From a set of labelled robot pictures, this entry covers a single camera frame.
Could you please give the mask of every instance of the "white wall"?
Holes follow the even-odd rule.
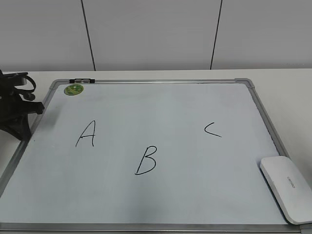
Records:
[[[221,0],[83,0],[97,70],[209,69]],[[223,0],[212,69],[312,68],[312,1]],[[93,70],[81,0],[0,0],[0,69]]]
[[[79,0],[0,0],[0,69],[92,70]]]
[[[311,68],[311,0],[224,0],[213,69]]]

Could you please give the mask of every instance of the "white eraser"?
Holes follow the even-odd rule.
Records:
[[[260,168],[286,219],[312,223],[312,190],[295,164],[288,157],[274,156],[263,158]]]

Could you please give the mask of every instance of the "whiteboard surface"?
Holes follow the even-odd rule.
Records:
[[[278,152],[244,84],[83,86],[56,90],[0,222],[286,224],[259,170]],[[75,147],[93,120],[94,146]],[[149,146],[156,166],[135,175]],[[144,158],[140,172],[153,165]]]

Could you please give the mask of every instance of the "white table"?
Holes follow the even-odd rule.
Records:
[[[263,102],[285,147],[312,186],[312,69],[124,71],[124,72],[30,72],[37,83],[36,101],[42,101],[52,81],[59,78],[95,79],[233,79],[249,78]],[[0,132],[0,174],[19,141]]]

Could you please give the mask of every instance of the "round magnet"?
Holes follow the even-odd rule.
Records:
[[[72,84],[64,89],[64,93],[69,96],[80,94],[83,91],[83,86],[80,84]]]

